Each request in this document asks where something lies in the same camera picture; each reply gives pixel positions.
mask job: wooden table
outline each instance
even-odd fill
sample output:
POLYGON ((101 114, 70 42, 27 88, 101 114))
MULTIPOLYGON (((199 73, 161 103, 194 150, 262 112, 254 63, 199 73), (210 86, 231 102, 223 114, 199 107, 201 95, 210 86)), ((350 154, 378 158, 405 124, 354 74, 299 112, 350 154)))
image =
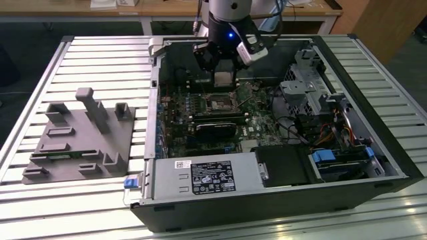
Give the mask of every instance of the wooden table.
MULTIPOLYGON (((325 0, 286 8, 283 21, 322 22, 319 34, 329 34, 342 10, 325 0)), ((194 21, 198 0, 141 0, 135 7, 91 11, 91 0, 0 0, 0 22, 141 22, 146 35, 153 35, 151 22, 194 21)))

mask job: green circuit board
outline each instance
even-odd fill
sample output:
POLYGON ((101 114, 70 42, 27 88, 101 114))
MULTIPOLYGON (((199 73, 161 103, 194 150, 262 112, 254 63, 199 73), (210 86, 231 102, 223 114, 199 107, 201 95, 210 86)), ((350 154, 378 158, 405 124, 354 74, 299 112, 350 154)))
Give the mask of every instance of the green circuit board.
POLYGON ((173 93, 166 109, 166 132, 169 157, 193 157, 217 154, 247 152, 245 147, 283 144, 277 123, 267 108, 270 88, 262 88, 257 83, 245 82, 234 92, 173 93), (193 117, 226 116, 213 122, 227 123, 225 114, 242 115, 237 124, 235 135, 227 139, 199 142, 197 138, 197 123, 193 117))

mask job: white box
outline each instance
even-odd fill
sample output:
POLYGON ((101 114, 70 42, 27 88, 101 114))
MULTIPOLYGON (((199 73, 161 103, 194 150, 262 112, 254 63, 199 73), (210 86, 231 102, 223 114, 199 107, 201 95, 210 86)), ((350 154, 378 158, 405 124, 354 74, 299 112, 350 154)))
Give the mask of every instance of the white box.
POLYGON ((113 10, 113 9, 118 9, 117 0, 91 0, 93 11, 113 10))
POLYGON ((133 6, 135 7, 135 5, 139 3, 139 0, 118 0, 118 5, 119 6, 133 6))

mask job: table leg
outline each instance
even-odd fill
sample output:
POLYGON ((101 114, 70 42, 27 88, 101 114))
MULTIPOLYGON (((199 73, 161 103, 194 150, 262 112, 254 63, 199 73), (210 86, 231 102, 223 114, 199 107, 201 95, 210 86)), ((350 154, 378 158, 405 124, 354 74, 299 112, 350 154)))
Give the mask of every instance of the table leg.
POLYGON ((326 17, 326 19, 322 23, 322 26, 319 28, 319 32, 318 32, 319 35, 329 35, 331 33, 335 21, 337 21, 337 16, 327 16, 326 17))
POLYGON ((151 16, 142 16, 139 21, 141 21, 141 25, 142 25, 143 34, 146 36, 154 35, 153 17, 151 16))

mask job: wooden cabinet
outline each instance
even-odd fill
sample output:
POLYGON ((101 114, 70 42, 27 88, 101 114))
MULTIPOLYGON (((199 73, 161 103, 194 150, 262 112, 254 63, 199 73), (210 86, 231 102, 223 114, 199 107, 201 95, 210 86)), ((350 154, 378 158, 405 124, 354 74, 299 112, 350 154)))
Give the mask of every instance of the wooden cabinet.
POLYGON ((358 35, 386 64, 427 15, 427 0, 337 0, 343 8, 331 34, 358 35))

